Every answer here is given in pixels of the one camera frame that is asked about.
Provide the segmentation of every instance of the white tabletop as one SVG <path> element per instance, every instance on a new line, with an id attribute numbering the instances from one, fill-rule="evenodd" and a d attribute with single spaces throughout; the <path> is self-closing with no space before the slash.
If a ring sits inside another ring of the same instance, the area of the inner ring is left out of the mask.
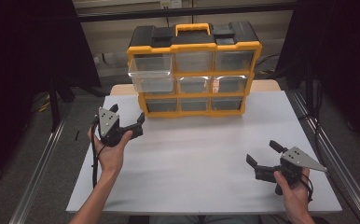
<path id="1" fill-rule="evenodd" d="M 120 126 L 133 124 L 141 110 L 137 96 L 107 96 L 118 104 Z M 146 119 L 144 135 L 126 146 L 125 161 L 104 211 L 134 215 L 264 214 L 283 212 L 275 184 L 255 179 L 246 163 L 279 164 L 269 147 L 299 147 L 316 159 L 283 91 L 251 92 L 242 116 Z M 89 149 L 66 211 L 75 212 L 92 191 Z M 341 211 L 325 174 L 311 171 L 312 212 Z"/>

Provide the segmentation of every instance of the gray floor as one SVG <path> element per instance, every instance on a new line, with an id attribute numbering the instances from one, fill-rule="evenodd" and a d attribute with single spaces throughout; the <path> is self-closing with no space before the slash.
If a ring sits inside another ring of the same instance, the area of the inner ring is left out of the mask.
<path id="1" fill-rule="evenodd" d="M 130 82 L 125 76 L 102 77 L 101 81 L 103 87 L 98 90 L 104 92 L 110 92 L 111 87 L 116 83 Z M 285 90 L 284 80 L 280 79 L 279 83 Z M 76 99 L 70 105 L 70 116 L 64 124 L 61 138 L 55 147 L 40 188 L 30 207 L 26 223 L 64 223 L 72 217 L 72 214 L 66 213 L 64 209 L 76 183 L 79 169 L 88 148 L 89 141 L 86 131 L 93 119 L 93 115 L 96 113 L 96 109 L 104 101 L 103 98 L 93 97 L 83 90 L 74 89 L 74 93 Z M 66 104 L 60 102 L 60 106 L 61 109 L 64 109 Z M 314 145 L 311 128 L 305 120 L 300 122 L 312 145 Z M 360 185 L 360 134 L 348 128 L 347 119 L 326 95 L 320 112 L 320 122 L 341 158 L 348 165 L 349 171 Z M 35 112 L 28 129 L 18 144 L 18 149 L 12 155 L 6 167 L 3 167 L 4 175 L 0 179 L 0 223 L 10 221 L 43 153 L 50 136 L 50 129 L 49 108 L 43 112 Z M 329 170 L 332 170 L 324 153 L 323 158 Z M 331 174 L 341 191 L 344 192 L 347 200 L 351 201 L 351 196 L 340 183 L 338 175 L 335 172 L 331 172 Z M 336 189 L 335 191 L 344 212 L 319 216 L 334 224 L 357 223 L 357 219 L 342 196 Z M 264 223 L 275 223 L 270 216 L 264 216 L 263 220 Z M 101 219 L 101 223 L 127 222 L 128 217 L 119 217 L 113 214 L 104 214 Z"/>

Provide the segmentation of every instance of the human hand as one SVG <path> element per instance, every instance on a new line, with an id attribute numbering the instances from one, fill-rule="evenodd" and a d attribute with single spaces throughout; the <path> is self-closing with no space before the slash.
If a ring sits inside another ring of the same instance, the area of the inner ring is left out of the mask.
<path id="1" fill-rule="evenodd" d="M 91 140 L 91 128 L 88 130 L 88 137 Z M 102 167 L 102 174 L 109 174 L 117 176 L 121 171 L 122 164 L 124 163 L 124 149 L 128 142 L 131 140 L 132 131 L 127 131 L 122 135 L 121 140 L 115 147 L 106 147 L 94 134 L 94 144 L 96 154 L 102 149 L 99 155 L 99 162 Z"/>
<path id="2" fill-rule="evenodd" d="M 305 183 L 308 183 L 310 170 L 303 168 L 303 175 L 301 178 Z M 276 182 L 282 188 L 284 197 L 284 207 L 287 218 L 294 224 L 298 223 L 314 223 L 308 210 L 308 190 L 305 186 L 297 182 L 290 188 L 287 180 L 279 171 L 273 173 Z"/>

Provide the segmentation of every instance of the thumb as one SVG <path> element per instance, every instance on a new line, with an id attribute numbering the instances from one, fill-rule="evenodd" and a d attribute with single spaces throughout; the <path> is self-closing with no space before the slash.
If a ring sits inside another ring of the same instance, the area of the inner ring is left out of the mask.
<path id="1" fill-rule="evenodd" d="M 282 175 L 282 173 L 280 173 L 279 171 L 275 171 L 273 175 L 278 185 L 282 188 L 284 195 L 287 194 L 288 192 L 291 192 L 290 186 L 288 186 L 287 180 Z"/>
<path id="2" fill-rule="evenodd" d="M 127 131 L 122 135 L 121 141 L 117 144 L 117 147 L 121 148 L 122 150 L 125 148 L 125 146 L 128 144 L 128 142 L 132 138 L 132 131 Z"/>

